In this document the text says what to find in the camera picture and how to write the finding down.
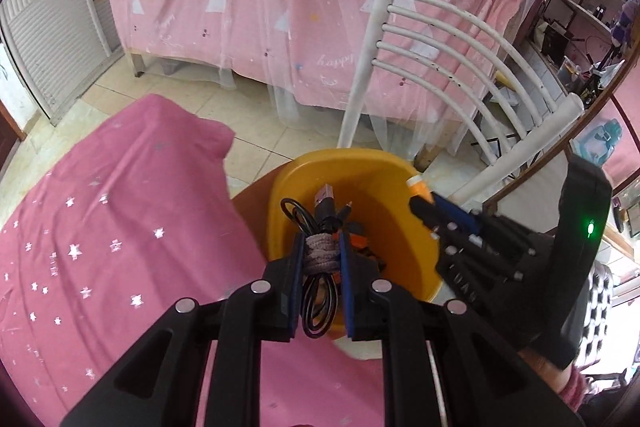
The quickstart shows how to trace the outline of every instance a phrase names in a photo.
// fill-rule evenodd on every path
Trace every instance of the chair backrest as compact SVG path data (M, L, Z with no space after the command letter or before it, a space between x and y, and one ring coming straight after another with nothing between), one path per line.
M481 147L482 151L486 155L489 166L478 174L474 179L465 184L460 190L456 191L452 195L452 200L458 204L465 203L472 199L476 194L484 190L485 188L494 185L495 183L503 180L509 176L512 172L518 170L518 168L526 164L533 156L535 156L540 150L548 146L551 142L558 139L559 134L566 130L584 111L582 101L576 94L569 94L568 97L558 106L556 102L549 94L546 87L543 85L540 78L535 71L527 64L526 60L518 53L518 51L511 45L510 42L505 40L494 28L485 23L477 16L462 10L453 4L444 2L441 0L412 0L414 2L421 2L430 6L435 6L441 10L453 13L460 17L462 20L471 23L474 32L472 34L478 34L482 31L489 35L495 42L500 44L500 47L504 49L507 54L514 60L514 62L522 69L524 74L527 75L529 80L533 83L535 89L537 89L542 99L544 100L546 107L548 108L548 114L543 118L540 116L540 112L537 110L536 105L531 100L529 93L524 89L520 81L517 79L513 71L505 65L505 63L498 58L498 56L488 49L484 44L478 42L474 36L468 35L460 29L452 26L446 22L438 20L433 17L423 15L417 11L409 10L407 8L396 6L395 0L375 0L373 8L367 23L365 31L364 42L360 57L356 65L356 71L353 78L353 84L351 86L351 92L349 95L349 102L345 110L345 114L342 120L342 127L340 129L340 137L338 138L338 147L350 147L353 142L353 137L356 131L358 120L362 114L364 108L365 96L373 68L380 68L390 73L402 76L406 80L410 80L424 89L427 89L433 93L436 97L446 103L462 120L469 131L473 134ZM437 41L429 36L417 33L415 31L402 28L395 24L389 24L389 14L394 16L399 15L408 19L418 21L430 26L434 26L450 35L455 36L462 40L469 47L473 48L476 52L485 57L493 65L496 71L500 71L507 80L510 82L513 90L518 94L522 103L525 105L527 111L530 113L534 127L531 131L527 132L522 121L516 115L513 107L505 99L502 93L495 86L494 81L489 76L483 73L469 58L461 54L456 49L452 48L444 42ZM494 97L494 101L497 102L505 115L509 118L515 132L518 134L520 141L516 145L511 146L507 140L500 124L498 124L494 115L492 115L489 108L482 102L474 90L469 87L465 82L460 80L454 73L443 68L424 57L423 55L414 53L410 50L401 48L388 42L383 42L385 33L394 34L414 41L423 42L433 48L444 52L450 57L455 58L465 68L468 68L488 89ZM436 71L436 73L445 77L449 82L458 86L458 88L473 102L474 107L482 114L482 117L486 119L487 124L491 127L491 130L495 133L495 136L500 142L502 149L502 155L497 158L492 150L486 137L482 135L482 132L478 126L474 123L472 115L469 115L460 104L458 104L451 96L449 96L444 90L439 87L430 84L420 76L404 68L390 64L383 60L378 59L378 50L384 50L400 57L409 58L414 60L417 64L427 67L429 70Z

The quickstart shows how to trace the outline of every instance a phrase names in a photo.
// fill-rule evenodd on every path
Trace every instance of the white door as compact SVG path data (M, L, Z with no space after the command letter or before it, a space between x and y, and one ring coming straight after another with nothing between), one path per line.
M109 62L92 0L2 0L0 7L4 42L55 124Z

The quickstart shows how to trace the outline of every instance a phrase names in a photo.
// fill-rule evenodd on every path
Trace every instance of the tiled floor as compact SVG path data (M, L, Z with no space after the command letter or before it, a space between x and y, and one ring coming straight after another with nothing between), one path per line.
M136 78L126 58L121 58L73 105L57 127L44 117L38 120L0 180L0 223L6 221L28 190L76 142L109 116L150 92L173 100L201 118L221 121L235 131L236 138L225 160L232 196L292 158L336 146L339 119L333 122L335 118L329 115L331 121L325 125L335 136L288 128L278 119L265 84L240 76L234 79L237 89L228 90L215 82L178 80L152 73ZM363 131L356 138L374 139L371 131ZM370 141L354 146L378 148L377 142ZM438 156L425 179L446 196L483 167L477 153L463 142L458 155Z
M87 90L82 100L112 115L135 99L156 93L201 118L227 124L236 133L225 161L232 195L292 158L335 147L337 136L285 127L273 108L266 84L236 75L234 80L237 89L229 90L215 82L179 80L152 73L136 78L123 57Z

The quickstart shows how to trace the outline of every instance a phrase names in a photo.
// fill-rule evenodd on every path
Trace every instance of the black cable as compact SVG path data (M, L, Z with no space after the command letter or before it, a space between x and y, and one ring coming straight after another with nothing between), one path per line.
M280 201L280 207L285 216L287 216L300 229L305 238L311 235L325 232L327 229L333 229L335 226L335 216L318 223L314 216L306 210L301 203L291 198L283 198ZM322 301L318 301L320 288L322 288ZM302 286L302 306L300 316L302 317L302 329L306 336L312 339L322 337L329 329L334 321L335 314L338 309L338 288L332 274L327 272L316 273L306 277Z

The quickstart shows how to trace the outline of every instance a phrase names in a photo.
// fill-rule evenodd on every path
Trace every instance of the chair leg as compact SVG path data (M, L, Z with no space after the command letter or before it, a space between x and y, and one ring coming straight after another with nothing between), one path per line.
M414 168L418 172L425 172L440 152L442 152L442 147L438 145L434 145L431 150L427 150L426 146L422 147L420 152L415 155Z
M133 70L133 76L139 78L145 72L145 61L142 60L142 55L137 53L125 53L129 66Z
M353 75L349 102L347 103L347 108L342 118L340 136L338 136L338 149L351 147L353 137L356 134L356 128L364 108L365 95L371 81L371 73L373 72L372 61L378 55L377 42L381 41L384 36L382 25L386 23L389 17L386 8L393 1L394 0L375 0L373 3L367 28L364 32L360 57L358 58L356 71Z

